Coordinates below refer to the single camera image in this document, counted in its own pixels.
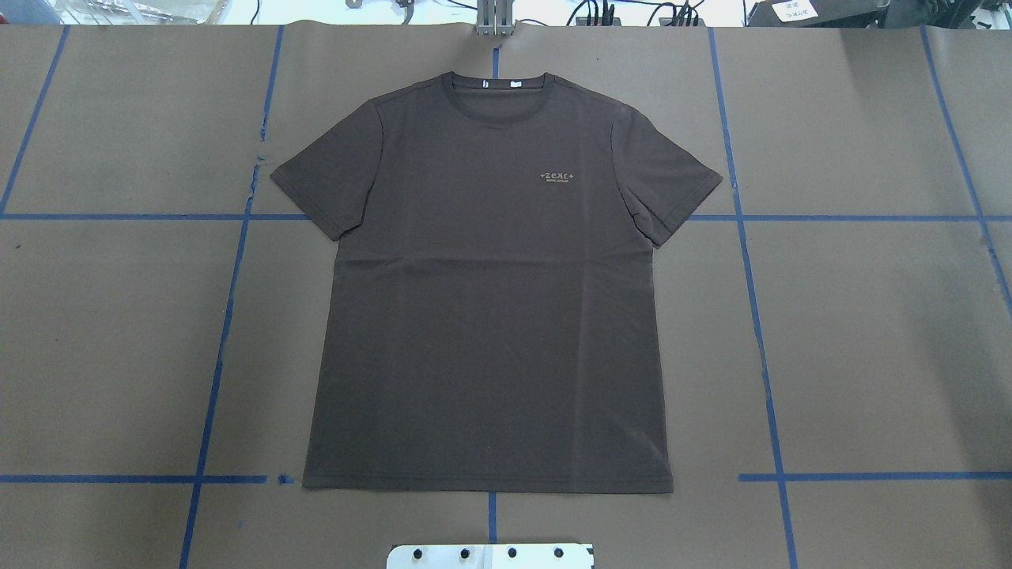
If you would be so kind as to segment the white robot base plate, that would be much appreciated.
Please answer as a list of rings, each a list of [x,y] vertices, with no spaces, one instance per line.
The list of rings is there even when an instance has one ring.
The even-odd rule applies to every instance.
[[[387,568],[595,568],[593,546],[579,543],[404,545]]]

